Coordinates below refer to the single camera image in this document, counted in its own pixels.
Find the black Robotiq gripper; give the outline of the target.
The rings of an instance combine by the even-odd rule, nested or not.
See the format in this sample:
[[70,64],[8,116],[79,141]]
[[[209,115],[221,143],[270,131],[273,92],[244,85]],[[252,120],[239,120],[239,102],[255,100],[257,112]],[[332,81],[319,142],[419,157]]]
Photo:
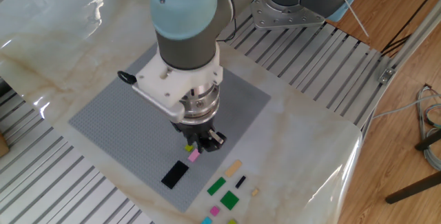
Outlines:
[[214,131],[214,117],[197,125],[172,123],[172,126],[187,139],[189,146],[193,146],[198,151],[203,149],[207,152],[219,150],[227,140],[224,134]]

